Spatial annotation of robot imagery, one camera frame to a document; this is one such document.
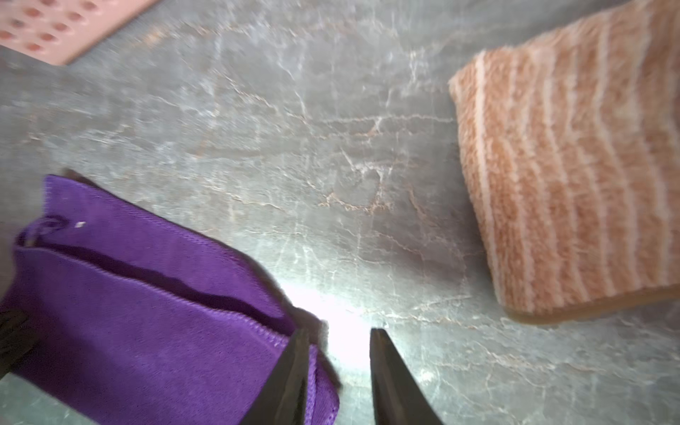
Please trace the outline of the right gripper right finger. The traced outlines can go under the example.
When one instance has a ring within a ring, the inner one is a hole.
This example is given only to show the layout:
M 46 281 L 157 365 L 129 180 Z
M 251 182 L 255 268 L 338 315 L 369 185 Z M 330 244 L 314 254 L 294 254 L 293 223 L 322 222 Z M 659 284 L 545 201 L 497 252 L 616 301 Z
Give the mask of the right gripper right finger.
M 443 425 L 385 329 L 370 331 L 375 423 Z

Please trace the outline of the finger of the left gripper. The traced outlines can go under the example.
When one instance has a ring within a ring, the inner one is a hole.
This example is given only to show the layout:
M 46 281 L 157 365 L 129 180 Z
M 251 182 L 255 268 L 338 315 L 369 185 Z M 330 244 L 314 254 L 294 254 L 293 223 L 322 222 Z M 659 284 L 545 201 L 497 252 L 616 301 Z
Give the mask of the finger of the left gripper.
M 37 334 L 19 310 L 1 312 L 1 377 L 4 378 L 36 345 Z

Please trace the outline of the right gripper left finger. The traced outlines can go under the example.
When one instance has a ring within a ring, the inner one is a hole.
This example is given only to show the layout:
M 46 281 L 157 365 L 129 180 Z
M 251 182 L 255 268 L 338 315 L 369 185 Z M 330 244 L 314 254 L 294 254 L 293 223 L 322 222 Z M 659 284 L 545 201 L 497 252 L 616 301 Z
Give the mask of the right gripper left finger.
M 306 420 L 310 342 L 297 329 L 240 425 L 302 425 Z

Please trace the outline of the purple dishcloth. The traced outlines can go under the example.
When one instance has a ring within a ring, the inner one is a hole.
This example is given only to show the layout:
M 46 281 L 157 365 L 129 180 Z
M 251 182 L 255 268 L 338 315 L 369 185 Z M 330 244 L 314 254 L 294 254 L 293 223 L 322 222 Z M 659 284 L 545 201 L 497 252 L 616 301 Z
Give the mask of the purple dishcloth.
M 16 374 L 96 423 L 239 423 L 296 327 L 236 251 L 65 177 L 13 256 Z

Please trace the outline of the striped beige dishcloth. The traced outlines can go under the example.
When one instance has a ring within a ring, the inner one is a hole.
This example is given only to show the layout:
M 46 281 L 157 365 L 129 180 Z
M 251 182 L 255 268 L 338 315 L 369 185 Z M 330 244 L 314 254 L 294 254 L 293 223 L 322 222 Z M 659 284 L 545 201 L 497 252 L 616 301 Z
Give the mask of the striped beige dishcloth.
M 550 324 L 679 295 L 679 4 L 631 1 L 449 83 L 499 304 Z

